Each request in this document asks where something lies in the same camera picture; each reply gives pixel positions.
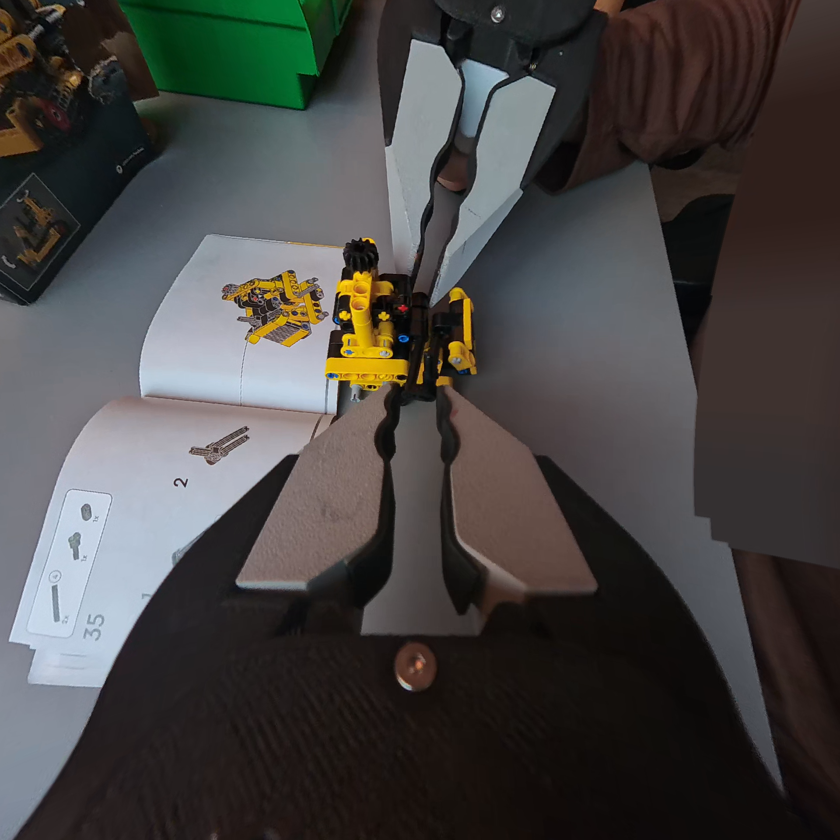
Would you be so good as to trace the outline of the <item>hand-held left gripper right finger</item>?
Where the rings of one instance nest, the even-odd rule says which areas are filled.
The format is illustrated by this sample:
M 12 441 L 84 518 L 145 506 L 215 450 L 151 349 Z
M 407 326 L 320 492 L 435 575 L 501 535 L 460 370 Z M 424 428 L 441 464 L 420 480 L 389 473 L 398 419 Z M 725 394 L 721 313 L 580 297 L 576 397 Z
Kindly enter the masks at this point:
M 598 584 L 538 460 L 451 386 L 437 389 L 442 571 L 457 614 L 590 596 Z

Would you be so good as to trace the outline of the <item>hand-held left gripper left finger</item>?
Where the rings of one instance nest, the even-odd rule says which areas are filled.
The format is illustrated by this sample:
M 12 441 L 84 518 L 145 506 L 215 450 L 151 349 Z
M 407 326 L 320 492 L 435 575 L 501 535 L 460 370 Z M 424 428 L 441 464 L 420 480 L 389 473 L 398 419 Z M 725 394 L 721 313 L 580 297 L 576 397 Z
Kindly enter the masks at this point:
M 392 572 L 398 386 L 335 420 L 299 453 L 238 574 L 240 589 L 365 608 Z

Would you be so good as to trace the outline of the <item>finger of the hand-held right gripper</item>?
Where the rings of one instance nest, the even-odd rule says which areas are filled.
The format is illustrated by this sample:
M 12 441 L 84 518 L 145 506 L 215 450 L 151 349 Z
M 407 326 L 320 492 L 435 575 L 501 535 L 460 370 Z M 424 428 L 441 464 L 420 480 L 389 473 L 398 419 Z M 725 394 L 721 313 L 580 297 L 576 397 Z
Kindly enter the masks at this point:
M 455 138 L 465 81 L 441 45 L 411 38 L 385 173 L 395 270 L 416 279 L 434 184 Z
M 523 194 L 522 182 L 555 87 L 525 75 L 490 91 L 466 158 L 466 183 L 430 290 L 433 304 L 452 290 Z

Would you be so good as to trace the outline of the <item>yellow black lego model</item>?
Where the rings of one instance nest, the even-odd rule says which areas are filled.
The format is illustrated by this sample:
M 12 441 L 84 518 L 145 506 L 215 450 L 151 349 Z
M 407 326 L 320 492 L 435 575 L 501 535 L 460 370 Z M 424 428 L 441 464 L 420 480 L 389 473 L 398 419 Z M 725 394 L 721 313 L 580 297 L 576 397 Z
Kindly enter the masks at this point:
M 370 238 L 343 248 L 343 269 L 333 302 L 325 375 L 362 392 L 395 386 L 402 404 L 430 403 L 456 378 L 476 375 L 474 303 L 463 288 L 432 304 L 409 276 L 380 272 Z

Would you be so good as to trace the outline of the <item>person's right forearm brown sleeve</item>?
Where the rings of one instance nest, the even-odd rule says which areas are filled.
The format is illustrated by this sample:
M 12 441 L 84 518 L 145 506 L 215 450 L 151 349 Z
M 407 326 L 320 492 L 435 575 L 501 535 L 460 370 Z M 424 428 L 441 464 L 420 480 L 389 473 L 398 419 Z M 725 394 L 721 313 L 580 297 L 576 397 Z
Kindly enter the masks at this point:
M 588 98 L 538 173 L 548 194 L 751 141 L 797 1 L 658 1 L 611 17 Z

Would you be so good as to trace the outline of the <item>lego instruction booklet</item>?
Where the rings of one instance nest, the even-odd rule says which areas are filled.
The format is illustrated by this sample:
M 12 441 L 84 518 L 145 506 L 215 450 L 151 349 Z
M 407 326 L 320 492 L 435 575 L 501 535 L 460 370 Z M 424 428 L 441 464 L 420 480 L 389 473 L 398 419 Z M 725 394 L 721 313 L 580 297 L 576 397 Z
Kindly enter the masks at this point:
M 61 468 L 14 619 L 33 686 L 102 687 L 193 542 L 330 425 L 341 246 L 208 235 L 165 295 L 140 396 L 105 405 Z

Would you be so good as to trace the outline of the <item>dark lego set box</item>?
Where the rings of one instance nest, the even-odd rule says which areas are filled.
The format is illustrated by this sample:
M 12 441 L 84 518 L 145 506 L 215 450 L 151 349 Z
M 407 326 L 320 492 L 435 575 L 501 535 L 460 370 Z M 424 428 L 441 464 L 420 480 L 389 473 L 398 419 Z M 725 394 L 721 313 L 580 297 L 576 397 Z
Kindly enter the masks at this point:
M 1 296 L 45 292 L 157 155 L 157 88 L 119 2 L 1 2 Z

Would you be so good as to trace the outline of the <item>person's right hand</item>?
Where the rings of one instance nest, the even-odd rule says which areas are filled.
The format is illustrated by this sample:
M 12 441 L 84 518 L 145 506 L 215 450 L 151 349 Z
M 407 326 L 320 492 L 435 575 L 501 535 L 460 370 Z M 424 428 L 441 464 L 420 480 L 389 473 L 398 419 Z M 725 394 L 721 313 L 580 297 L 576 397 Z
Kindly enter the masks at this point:
M 452 193 L 462 193 L 469 185 L 469 160 L 475 148 L 476 138 L 466 136 L 459 130 L 446 151 L 437 173 L 437 184 Z

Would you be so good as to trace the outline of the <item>black chair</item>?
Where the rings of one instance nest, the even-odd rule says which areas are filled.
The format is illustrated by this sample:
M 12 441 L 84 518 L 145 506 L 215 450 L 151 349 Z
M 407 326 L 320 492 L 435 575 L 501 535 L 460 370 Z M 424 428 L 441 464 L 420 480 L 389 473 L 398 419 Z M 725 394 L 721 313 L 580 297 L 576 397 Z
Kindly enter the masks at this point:
M 689 361 L 699 381 L 707 312 L 733 194 L 701 196 L 662 223 L 665 248 Z

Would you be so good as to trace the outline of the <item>green box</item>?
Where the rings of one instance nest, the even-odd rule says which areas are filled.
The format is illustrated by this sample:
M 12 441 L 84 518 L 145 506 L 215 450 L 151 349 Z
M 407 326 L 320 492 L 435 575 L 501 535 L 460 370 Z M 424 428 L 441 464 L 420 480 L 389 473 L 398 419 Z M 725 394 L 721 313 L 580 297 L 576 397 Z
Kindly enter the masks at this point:
M 352 1 L 120 1 L 156 87 L 304 110 Z

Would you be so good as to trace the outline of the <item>person's leg brown trousers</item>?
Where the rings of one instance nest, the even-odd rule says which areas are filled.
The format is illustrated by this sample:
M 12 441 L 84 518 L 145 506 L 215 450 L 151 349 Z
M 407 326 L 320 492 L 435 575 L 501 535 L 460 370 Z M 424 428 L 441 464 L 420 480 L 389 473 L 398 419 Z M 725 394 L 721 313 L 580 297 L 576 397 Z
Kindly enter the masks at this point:
M 839 571 L 732 556 L 784 786 L 816 838 L 839 838 Z

